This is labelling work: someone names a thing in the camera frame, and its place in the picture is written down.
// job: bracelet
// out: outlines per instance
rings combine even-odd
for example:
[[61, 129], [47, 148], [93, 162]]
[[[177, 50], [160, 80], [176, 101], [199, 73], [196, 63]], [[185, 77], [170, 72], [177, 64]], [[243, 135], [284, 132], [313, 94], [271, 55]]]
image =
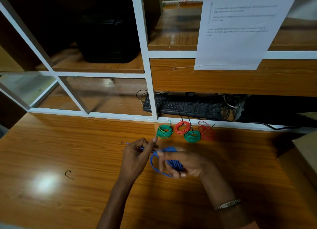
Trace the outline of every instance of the bracelet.
[[227, 207], [230, 207], [230, 206], [234, 206], [234, 205], [237, 205], [237, 204], [240, 204], [241, 203], [241, 200], [240, 199], [235, 199], [233, 201], [229, 201], [227, 203], [224, 203], [220, 206], [217, 206], [217, 207], [214, 207], [214, 210], [215, 211], [219, 211], [221, 209], [224, 209], [224, 208], [227, 208]]

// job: hand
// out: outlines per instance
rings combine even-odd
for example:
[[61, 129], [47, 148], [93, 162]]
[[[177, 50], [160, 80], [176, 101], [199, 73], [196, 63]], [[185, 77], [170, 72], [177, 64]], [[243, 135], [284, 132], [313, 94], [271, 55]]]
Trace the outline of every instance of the hand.
[[[200, 176], [202, 171], [207, 166], [214, 166], [213, 161], [197, 154], [195, 152], [186, 151], [182, 147], [175, 147], [177, 152], [158, 152], [159, 156], [159, 170], [164, 171], [164, 165], [172, 177], [178, 179], [179, 177], [186, 177], [186, 174], [192, 176]], [[166, 161], [178, 160], [183, 165], [184, 171], [178, 172], [173, 169]]]
[[134, 183], [144, 170], [157, 140], [157, 137], [154, 137], [150, 142], [147, 142], [145, 138], [141, 138], [127, 145], [123, 151], [119, 177]]

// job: keyboard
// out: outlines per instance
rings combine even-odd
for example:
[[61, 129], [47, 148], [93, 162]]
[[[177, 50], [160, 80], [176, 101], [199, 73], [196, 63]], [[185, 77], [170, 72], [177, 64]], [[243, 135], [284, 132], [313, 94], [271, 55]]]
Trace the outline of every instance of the keyboard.
[[[202, 117], [208, 120], [221, 119], [221, 104], [210, 103], [210, 101], [210, 97], [155, 94], [158, 114]], [[148, 94], [143, 110], [152, 112]]]

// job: red wire coil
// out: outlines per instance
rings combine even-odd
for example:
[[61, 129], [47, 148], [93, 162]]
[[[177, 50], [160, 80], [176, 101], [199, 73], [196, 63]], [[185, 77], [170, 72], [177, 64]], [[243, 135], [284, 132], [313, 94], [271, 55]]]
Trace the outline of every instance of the red wire coil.
[[204, 140], [213, 141], [215, 133], [214, 133], [214, 130], [212, 129], [212, 127], [204, 121], [199, 121], [198, 124], [200, 125], [198, 130], [200, 131], [201, 137]]
[[[178, 128], [181, 127], [182, 125], [185, 125], [185, 129], [184, 130], [179, 130]], [[187, 121], [180, 121], [176, 124], [175, 126], [175, 132], [177, 134], [180, 134], [180, 135], [185, 135], [191, 128], [191, 124]]]

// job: wooden drawer front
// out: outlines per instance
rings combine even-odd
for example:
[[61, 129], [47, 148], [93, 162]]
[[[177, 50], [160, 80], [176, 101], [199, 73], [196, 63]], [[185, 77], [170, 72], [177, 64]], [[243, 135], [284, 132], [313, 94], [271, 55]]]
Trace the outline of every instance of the wooden drawer front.
[[150, 64], [154, 90], [317, 97], [317, 60], [264, 59], [257, 70], [194, 70], [195, 59]]

